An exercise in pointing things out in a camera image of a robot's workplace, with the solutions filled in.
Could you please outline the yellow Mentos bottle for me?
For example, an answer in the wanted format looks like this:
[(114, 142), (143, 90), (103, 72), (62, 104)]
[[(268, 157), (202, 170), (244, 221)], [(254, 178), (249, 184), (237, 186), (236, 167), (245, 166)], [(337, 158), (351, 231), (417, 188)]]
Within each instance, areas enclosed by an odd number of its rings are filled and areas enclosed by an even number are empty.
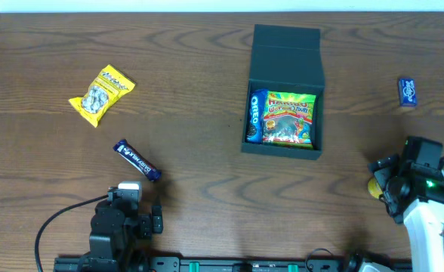
[(379, 199), (380, 195), (383, 194), (382, 189), (375, 177), (368, 180), (367, 188), (370, 195), (373, 196), (375, 199)]

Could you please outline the Haribo worms candy bag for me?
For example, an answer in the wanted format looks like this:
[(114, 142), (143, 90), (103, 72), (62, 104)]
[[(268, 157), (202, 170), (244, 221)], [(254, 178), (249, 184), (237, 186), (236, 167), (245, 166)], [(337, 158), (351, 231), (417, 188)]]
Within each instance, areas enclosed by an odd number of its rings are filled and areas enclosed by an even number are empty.
[(264, 144), (313, 149), (314, 94), (268, 91), (262, 119)]

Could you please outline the blue Oreo cookie pack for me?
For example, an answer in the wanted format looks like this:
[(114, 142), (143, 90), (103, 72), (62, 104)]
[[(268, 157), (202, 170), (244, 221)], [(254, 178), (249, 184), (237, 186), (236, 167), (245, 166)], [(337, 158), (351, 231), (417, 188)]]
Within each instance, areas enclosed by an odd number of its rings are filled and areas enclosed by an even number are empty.
[(245, 133), (245, 139), (249, 143), (262, 143), (263, 117), (267, 93), (267, 89), (259, 89), (252, 92), (249, 97), (248, 122)]

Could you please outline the dark green box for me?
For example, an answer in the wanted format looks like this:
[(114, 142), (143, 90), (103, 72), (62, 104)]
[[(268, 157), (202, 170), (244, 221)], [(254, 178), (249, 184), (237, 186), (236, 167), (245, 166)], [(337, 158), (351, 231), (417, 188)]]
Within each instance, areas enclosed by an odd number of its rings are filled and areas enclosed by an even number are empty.
[[(254, 27), (242, 152), (308, 160), (317, 160), (322, 155), (325, 75), (320, 38), (319, 29), (260, 24)], [(246, 141), (249, 97), (259, 89), (316, 95), (311, 128), (312, 150)]]

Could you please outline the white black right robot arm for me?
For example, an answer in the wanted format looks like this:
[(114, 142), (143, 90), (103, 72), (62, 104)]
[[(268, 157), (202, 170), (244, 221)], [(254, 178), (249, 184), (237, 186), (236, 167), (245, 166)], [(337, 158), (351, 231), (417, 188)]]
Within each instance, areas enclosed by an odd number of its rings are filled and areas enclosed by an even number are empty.
[(444, 155), (442, 144), (409, 136), (401, 154), (369, 164), (369, 193), (405, 226), (412, 271), (444, 271)]

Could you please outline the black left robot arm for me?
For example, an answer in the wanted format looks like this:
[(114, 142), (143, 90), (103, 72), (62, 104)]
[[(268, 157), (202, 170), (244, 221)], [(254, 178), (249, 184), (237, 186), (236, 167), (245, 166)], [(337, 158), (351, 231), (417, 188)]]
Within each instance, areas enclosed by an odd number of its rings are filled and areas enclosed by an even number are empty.
[(117, 186), (95, 207), (89, 236), (90, 251), (78, 261), (77, 271), (150, 270), (144, 246), (163, 232), (162, 205), (156, 198), (149, 214), (139, 213), (140, 189)]

